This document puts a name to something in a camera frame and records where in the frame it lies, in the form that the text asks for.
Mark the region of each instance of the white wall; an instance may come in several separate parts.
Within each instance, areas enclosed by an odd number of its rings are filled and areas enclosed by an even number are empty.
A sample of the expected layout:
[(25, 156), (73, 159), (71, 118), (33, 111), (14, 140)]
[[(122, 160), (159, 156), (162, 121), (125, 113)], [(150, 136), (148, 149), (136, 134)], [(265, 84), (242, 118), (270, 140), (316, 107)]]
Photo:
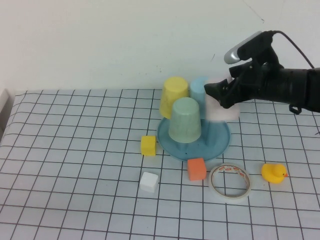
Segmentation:
[[(320, 66), (319, 22), (319, 0), (2, 0), (0, 83), (13, 93), (221, 77), (225, 52), (258, 30), (286, 32)], [(274, 47), (285, 67), (308, 68), (282, 36)]]

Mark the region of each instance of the yellow cup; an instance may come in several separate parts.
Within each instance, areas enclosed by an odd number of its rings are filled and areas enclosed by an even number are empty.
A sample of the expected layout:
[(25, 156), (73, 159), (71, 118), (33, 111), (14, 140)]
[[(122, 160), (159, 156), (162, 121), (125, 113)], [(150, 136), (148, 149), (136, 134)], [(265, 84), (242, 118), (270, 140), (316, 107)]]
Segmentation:
[(188, 82), (183, 77), (173, 76), (168, 78), (162, 89), (160, 114), (164, 118), (170, 119), (174, 102), (188, 96)]

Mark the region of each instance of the plastic cup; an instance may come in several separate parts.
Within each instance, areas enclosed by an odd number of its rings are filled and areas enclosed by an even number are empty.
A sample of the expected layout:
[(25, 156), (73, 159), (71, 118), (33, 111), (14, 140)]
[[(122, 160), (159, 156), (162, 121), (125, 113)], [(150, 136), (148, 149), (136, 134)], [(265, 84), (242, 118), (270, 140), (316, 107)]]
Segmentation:
[(199, 77), (190, 84), (190, 97), (197, 101), (200, 107), (200, 118), (206, 118), (206, 91), (205, 84), (208, 81), (207, 76)]
[(200, 109), (196, 100), (182, 97), (174, 102), (169, 136), (182, 144), (192, 143), (201, 136)]
[(188, 82), (179, 76), (168, 78), (162, 89), (160, 114), (164, 118), (170, 119), (174, 102), (183, 97), (188, 97)]

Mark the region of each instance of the pink object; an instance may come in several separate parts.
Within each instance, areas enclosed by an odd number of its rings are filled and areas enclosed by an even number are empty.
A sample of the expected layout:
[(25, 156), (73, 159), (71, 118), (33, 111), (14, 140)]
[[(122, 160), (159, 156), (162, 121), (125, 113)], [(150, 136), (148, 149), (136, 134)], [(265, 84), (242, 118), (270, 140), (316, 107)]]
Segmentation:
[[(228, 82), (232, 81), (232, 77), (227, 77)], [(225, 78), (214, 79), (209, 78), (208, 84), (218, 83)], [(210, 122), (221, 122), (221, 121), (233, 121), (239, 118), (240, 108), (239, 104), (235, 104), (232, 107), (226, 109), (223, 108), (220, 103), (209, 95), (205, 95), (205, 119)]]

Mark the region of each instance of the foam block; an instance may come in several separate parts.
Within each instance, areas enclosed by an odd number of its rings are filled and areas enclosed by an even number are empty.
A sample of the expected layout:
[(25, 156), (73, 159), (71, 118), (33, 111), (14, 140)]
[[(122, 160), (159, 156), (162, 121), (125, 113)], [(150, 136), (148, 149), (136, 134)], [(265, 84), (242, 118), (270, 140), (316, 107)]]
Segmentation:
[(141, 138), (141, 154), (145, 156), (156, 155), (156, 136), (142, 136)]
[(190, 181), (203, 180), (207, 176), (207, 168), (203, 158), (189, 159), (187, 169)]
[(139, 187), (141, 190), (154, 193), (159, 181), (159, 176), (150, 172), (144, 172)]

